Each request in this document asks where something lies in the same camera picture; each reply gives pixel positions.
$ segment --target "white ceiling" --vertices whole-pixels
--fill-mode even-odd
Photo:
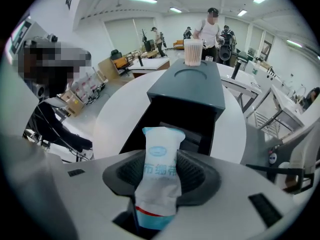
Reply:
[[[206,12],[215,7],[221,14],[237,17],[241,10],[247,13],[240,19],[270,31],[283,38],[291,39],[318,51],[317,39],[308,24],[289,0],[266,0],[256,4],[253,0],[157,0],[156,4],[131,0],[81,0],[81,19],[106,17],[110,11],[118,13],[128,11],[148,11],[162,13],[164,16],[175,14],[169,10],[175,7],[188,12]]]

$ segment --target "black cap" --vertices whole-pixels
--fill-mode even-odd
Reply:
[[[211,8],[208,9],[208,13],[213,13],[213,15],[216,15],[216,16],[219,15],[218,9],[213,8],[213,7],[211,7]]]

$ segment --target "white plastic bag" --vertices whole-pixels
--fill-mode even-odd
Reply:
[[[145,127],[143,178],[135,191],[135,209],[141,227],[162,230],[176,214],[181,183],[176,171],[177,150],[186,135],[167,127]]]

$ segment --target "red stripe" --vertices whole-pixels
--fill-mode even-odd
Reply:
[[[155,216],[155,217],[163,217],[163,216],[161,216],[161,215],[154,214],[154,213],[148,212],[148,211],[146,211],[146,210],[143,210],[143,209],[141,209],[141,208],[138,207],[138,206],[136,206],[135,209],[138,210],[139,212],[142,212],[143,214],[146,214],[146,215]]]

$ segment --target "man in white shirt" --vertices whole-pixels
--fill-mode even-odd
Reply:
[[[161,49],[162,39],[161,39],[161,35],[160,35],[159,31],[157,30],[157,28],[155,26],[151,29],[151,31],[155,32],[155,43],[156,43],[156,46],[158,47],[158,50],[159,50],[161,57],[167,56],[167,55],[165,55],[165,53]]]
[[[193,38],[204,40],[205,47],[202,50],[201,59],[205,60],[206,56],[213,57],[216,61],[216,39],[220,37],[220,27],[217,23],[219,11],[216,8],[210,8],[206,19],[200,21],[195,27]]]

